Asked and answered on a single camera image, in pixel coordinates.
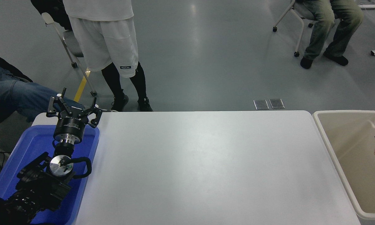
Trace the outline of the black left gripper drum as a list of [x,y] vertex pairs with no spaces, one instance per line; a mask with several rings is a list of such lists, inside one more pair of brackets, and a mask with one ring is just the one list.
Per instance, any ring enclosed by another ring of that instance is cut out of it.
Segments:
[[71,134],[77,139],[82,139],[88,122],[89,120],[87,116],[74,118],[68,115],[58,115],[58,122],[54,131],[54,139],[62,139],[62,136],[66,134]]

